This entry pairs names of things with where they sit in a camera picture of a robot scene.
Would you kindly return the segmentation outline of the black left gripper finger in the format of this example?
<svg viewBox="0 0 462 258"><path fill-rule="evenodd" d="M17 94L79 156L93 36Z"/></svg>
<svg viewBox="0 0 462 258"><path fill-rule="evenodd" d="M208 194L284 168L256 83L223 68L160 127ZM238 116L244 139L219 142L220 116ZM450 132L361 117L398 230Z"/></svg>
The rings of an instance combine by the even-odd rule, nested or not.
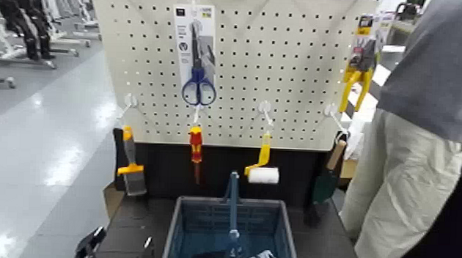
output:
<svg viewBox="0 0 462 258"><path fill-rule="evenodd" d="M106 228L103 226L99 226L94 231L91 231L78 242L74 258L97 258L97 247L104 241L105 237Z"/></svg>
<svg viewBox="0 0 462 258"><path fill-rule="evenodd" d="M154 241L152 236L147 238L141 254L137 258L154 258Z"/></svg>

